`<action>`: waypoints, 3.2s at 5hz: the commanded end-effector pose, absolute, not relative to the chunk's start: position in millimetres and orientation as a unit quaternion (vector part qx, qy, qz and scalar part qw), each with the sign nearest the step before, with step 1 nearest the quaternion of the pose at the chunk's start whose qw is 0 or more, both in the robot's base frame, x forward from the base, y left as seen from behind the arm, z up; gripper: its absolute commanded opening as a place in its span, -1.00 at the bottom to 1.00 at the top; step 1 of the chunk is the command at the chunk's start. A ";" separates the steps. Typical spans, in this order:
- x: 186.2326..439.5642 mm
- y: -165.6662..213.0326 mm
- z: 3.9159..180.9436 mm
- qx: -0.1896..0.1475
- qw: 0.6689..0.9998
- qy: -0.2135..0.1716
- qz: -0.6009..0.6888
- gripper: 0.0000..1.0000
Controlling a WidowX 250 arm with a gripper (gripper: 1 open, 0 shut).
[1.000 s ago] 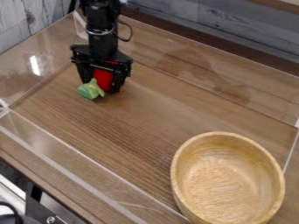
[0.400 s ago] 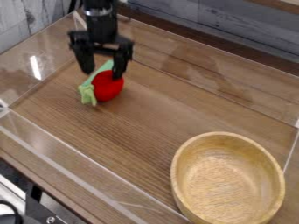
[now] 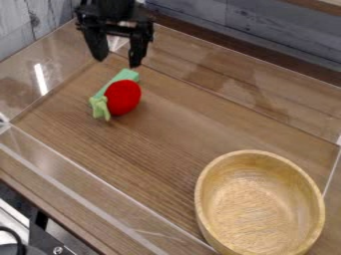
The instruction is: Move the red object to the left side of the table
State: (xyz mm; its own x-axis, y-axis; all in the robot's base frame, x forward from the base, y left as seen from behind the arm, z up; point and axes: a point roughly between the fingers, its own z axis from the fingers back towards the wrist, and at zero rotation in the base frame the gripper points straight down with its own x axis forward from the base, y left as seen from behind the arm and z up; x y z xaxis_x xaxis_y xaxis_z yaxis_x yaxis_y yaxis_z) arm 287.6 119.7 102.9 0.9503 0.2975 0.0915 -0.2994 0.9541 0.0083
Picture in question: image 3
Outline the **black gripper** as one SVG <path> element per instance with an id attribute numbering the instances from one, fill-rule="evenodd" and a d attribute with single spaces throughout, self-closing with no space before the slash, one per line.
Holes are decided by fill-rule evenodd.
<path id="1" fill-rule="evenodd" d="M 154 40 L 154 19 L 143 5 L 136 0 L 81 0 L 75 13 L 92 57 L 97 61 L 108 57 L 108 34 L 131 37 L 130 67 L 136 68 Z"/>

